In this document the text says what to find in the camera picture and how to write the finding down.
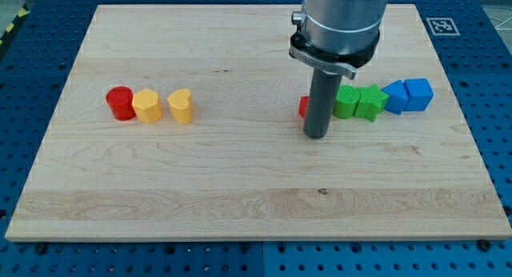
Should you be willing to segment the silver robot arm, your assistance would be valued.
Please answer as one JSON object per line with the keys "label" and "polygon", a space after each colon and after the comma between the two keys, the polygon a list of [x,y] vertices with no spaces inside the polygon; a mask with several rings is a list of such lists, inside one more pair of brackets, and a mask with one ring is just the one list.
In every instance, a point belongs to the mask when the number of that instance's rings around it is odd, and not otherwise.
{"label": "silver robot arm", "polygon": [[374,55],[389,0],[303,0],[291,15],[292,58],[327,74],[355,78]]}

